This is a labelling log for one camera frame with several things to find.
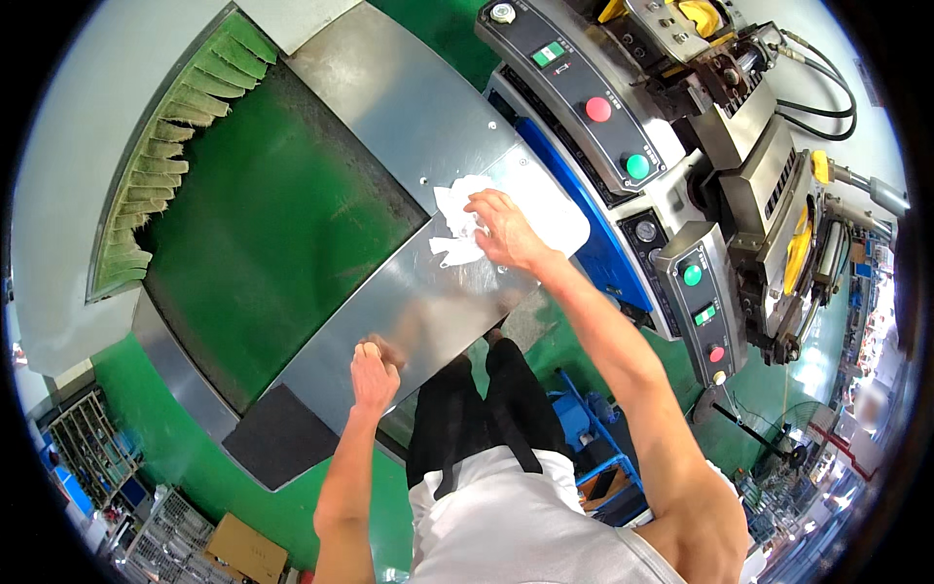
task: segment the cardboard box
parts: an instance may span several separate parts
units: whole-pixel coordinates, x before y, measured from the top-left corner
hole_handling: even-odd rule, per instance
[[[205,554],[217,557],[225,572],[250,577],[259,584],[276,584],[289,553],[228,513],[207,541]]]

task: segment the white t-shirt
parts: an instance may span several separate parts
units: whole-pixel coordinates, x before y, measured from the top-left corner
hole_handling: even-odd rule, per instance
[[[439,501],[441,471],[412,488],[410,584],[684,583],[635,532],[584,514],[567,457],[533,452],[541,475],[523,473],[512,451],[498,446],[455,464],[455,490]]]

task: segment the black pants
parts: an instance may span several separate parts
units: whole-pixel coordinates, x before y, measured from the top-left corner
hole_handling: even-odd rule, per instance
[[[506,445],[504,416],[509,418],[507,426],[517,429],[529,447],[570,456],[558,416],[516,343],[504,338],[490,348],[487,373],[486,401],[477,393],[471,362],[464,355],[421,386],[405,463],[409,489],[425,473]]]

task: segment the metal rack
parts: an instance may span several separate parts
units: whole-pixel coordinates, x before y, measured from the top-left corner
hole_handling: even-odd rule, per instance
[[[94,506],[110,503],[138,465],[117,440],[96,392],[89,392],[49,424],[65,466]]]
[[[127,548],[125,565],[160,584],[237,584],[203,553],[214,525],[177,491],[160,495]]]

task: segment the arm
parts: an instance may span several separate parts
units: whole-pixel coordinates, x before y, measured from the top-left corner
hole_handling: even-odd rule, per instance
[[[395,365],[384,365],[374,343],[357,345],[350,376],[356,404],[350,408],[315,509],[321,540],[316,581],[374,582],[370,552],[370,491],[376,425],[399,389]]]
[[[464,210],[490,230],[476,232],[477,243],[493,262],[541,280],[626,414],[656,518],[639,535],[690,582],[735,582],[747,543],[743,509],[704,460],[658,356],[563,253],[542,242],[507,195],[486,190],[471,201]]]

